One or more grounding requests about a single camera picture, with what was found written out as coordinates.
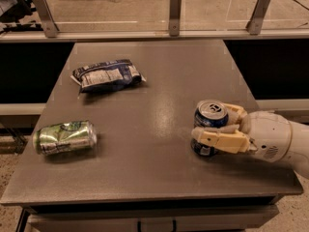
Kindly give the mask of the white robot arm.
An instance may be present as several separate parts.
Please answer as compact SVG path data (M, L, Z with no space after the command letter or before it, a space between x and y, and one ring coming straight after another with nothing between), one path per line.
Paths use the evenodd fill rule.
M282 161L309 178L309 128L268 111L247 112L221 101L197 104L191 145L201 156L216 152L247 154L267 162Z

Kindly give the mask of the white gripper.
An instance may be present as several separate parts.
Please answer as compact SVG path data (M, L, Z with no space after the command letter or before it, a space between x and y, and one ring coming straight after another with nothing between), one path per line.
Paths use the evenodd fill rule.
M276 162L285 156L292 140L287 119L266 111L247 114L242 106L235 104L225 103L224 106L230 126L196 127L191 135L197 142L231 154L248 151L253 158L267 162Z

